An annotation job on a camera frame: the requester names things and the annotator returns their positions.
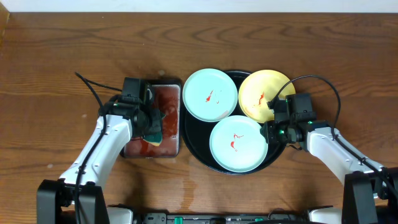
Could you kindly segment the yellow plate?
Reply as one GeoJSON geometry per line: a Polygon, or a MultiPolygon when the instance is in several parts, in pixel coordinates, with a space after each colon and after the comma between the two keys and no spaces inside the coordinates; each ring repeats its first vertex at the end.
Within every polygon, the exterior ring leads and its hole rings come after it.
{"type": "Polygon", "coordinates": [[[258,123],[274,120],[267,102],[289,81],[276,70],[260,70],[244,79],[238,91],[238,101],[243,113],[258,123]]]}

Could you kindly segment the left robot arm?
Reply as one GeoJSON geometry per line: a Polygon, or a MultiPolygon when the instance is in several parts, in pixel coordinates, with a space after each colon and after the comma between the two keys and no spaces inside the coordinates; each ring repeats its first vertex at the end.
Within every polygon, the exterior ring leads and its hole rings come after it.
{"type": "Polygon", "coordinates": [[[37,223],[133,223],[126,207],[107,207],[103,188],[119,153],[132,139],[160,134],[164,114],[151,105],[108,101],[95,130],[58,180],[37,190],[37,223]]]}

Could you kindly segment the light blue plate bottom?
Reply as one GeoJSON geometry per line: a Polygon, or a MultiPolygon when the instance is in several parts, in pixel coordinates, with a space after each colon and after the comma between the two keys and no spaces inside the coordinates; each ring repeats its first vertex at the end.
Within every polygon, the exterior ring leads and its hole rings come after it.
{"type": "Polygon", "coordinates": [[[246,116],[228,116],[210,134],[209,146],[214,160],[224,169],[244,173],[260,166],[268,153],[261,126],[246,116]]]}

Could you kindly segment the light blue plate top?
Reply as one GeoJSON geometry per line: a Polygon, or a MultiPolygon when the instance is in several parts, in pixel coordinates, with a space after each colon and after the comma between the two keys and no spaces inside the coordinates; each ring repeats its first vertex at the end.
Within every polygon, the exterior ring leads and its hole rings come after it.
{"type": "Polygon", "coordinates": [[[187,111],[205,122],[228,117],[238,103],[238,91],[232,78],[214,68],[191,74],[183,86],[182,96],[187,111]]]}

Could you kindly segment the green yellow sponge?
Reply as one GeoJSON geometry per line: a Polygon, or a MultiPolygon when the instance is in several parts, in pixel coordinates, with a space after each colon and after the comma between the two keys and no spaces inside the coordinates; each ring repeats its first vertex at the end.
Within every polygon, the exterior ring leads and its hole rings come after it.
{"type": "Polygon", "coordinates": [[[163,140],[163,135],[161,132],[155,133],[155,134],[148,134],[143,137],[143,140],[155,147],[160,146],[162,140],[163,140]]]}

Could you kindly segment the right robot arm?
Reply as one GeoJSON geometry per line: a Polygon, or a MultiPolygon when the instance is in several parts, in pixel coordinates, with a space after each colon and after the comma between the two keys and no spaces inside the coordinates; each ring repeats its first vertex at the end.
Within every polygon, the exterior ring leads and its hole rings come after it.
{"type": "Polygon", "coordinates": [[[316,208],[307,223],[397,223],[397,168],[371,160],[309,106],[272,106],[261,129],[269,144],[297,143],[321,160],[343,184],[343,207],[316,208]]]}

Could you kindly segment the light blue plate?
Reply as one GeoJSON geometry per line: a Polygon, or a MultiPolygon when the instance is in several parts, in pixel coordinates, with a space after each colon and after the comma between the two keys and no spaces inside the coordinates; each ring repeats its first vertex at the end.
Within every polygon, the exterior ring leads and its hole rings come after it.
{"type": "Polygon", "coordinates": [[[191,74],[183,86],[182,96],[187,111],[205,122],[228,117],[238,103],[238,91],[232,78],[214,68],[191,74]]]}
{"type": "Polygon", "coordinates": [[[228,116],[210,134],[209,146],[214,160],[224,169],[244,173],[260,166],[268,153],[261,126],[246,116],[228,116]]]}

